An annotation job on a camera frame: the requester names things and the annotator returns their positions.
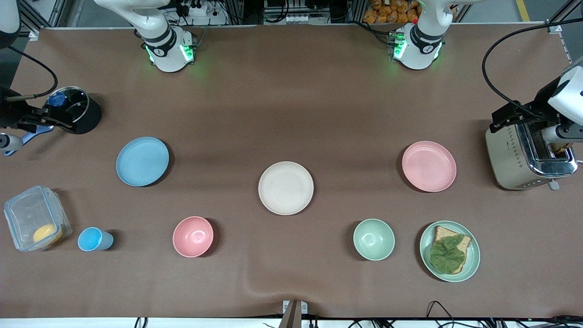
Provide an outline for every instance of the cup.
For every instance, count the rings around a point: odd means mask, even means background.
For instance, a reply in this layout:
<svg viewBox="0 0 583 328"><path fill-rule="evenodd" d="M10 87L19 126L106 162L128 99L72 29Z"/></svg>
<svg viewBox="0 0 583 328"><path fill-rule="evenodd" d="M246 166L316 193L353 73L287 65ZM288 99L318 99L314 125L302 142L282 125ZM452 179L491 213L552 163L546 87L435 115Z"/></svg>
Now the cup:
<svg viewBox="0 0 583 328"><path fill-rule="evenodd" d="M113 236L94 226L83 230L77 240L79 248L85 252L94 250L106 250L113 244Z"/></svg>

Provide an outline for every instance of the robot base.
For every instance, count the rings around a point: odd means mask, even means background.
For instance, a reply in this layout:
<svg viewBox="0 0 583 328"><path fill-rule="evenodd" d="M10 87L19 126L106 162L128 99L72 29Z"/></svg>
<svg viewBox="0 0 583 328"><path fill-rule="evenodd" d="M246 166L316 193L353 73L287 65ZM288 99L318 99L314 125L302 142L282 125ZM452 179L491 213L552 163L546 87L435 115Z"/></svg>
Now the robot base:
<svg viewBox="0 0 583 328"><path fill-rule="evenodd" d="M167 73L177 72L188 64L194 64L196 54L196 37L178 26L172 26L172 29L176 32L178 40L174 47L168 50L166 56L158 57L150 53L152 64Z"/></svg>
<svg viewBox="0 0 583 328"><path fill-rule="evenodd" d="M403 33L405 38L401 41L400 45L390 47L389 54L394 60L400 61L407 68L416 70L425 69L429 67L439 55L441 43L431 52L423 54L411 41L411 29L413 26L413 23L408 23L396 31L397 33Z"/></svg>

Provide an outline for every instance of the toast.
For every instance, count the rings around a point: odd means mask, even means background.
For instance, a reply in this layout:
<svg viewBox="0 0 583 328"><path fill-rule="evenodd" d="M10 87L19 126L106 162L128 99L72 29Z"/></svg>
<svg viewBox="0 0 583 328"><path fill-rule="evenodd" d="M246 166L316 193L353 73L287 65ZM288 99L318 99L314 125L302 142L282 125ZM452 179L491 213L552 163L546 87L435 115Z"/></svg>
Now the toast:
<svg viewBox="0 0 583 328"><path fill-rule="evenodd" d="M457 235L459 235L459 233L438 225L436 227L436 236L433 242L436 242L445 237L455 237ZM468 258L468 247L470 246L471 241L472 241L471 237L463 236L462 241L458 244L458 249L463 252L465 259L463 260L463 263L459 266L459 268L457 268L457 270L455 270L452 274L458 274L462 271L463 265L466 264L466 259Z"/></svg>

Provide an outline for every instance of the clear plastic box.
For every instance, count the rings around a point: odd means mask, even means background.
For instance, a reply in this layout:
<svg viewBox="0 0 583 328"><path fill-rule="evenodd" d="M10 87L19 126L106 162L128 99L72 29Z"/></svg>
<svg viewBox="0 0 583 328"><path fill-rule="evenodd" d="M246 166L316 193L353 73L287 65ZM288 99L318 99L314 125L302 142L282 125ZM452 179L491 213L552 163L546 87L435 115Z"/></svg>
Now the clear plastic box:
<svg viewBox="0 0 583 328"><path fill-rule="evenodd" d="M47 247L71 234L63 206L53 191L34 186L4 204L14 246L22 252Z"/></svg>

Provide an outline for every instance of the green indicator light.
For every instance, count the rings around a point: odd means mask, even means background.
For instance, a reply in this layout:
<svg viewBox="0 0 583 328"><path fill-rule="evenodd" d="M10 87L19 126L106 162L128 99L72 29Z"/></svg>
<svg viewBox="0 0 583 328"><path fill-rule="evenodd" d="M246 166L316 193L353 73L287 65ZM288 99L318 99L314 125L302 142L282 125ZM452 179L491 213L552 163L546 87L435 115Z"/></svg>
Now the green indicator light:
<svg viewBox="0 0 583 328"><path fill-rule="evenodd" d="M194 56L192 55L192 49L190 47L180 46L180 50L182 51L182 54L184 55L184 59L186 61L191 61L194 58Z"/></svg>
<svg viewBox="0 0 583 328"><path fill-rule="evenodd" d="M405 52L405 48L407 47L407 40L403 40L400 45L395 48L395 58L400 59L403 57L403 53Z"/></svg>
<svg viewBox="0 0 583 328"><path fill-rule="evenodd" d="M439 49L441 49L441 45L442 45L442 44L443 44L443 42L440 42L440 43L439 43L439 46L437 46L437 49L436 49L436 54L435 54L435 56L433 56L433 59L436 59L436 58L437 58L437 56L439 56Z"/></svg>
<svg viewBox="0 0 583 328"><path fill-rule="evenodd" d="M154 58L152 58L152 53L150 52L150 49L148 49L148 47L146 47L146 51L147 51L147 54L150 56L150 61L154 62Z"/></svg>

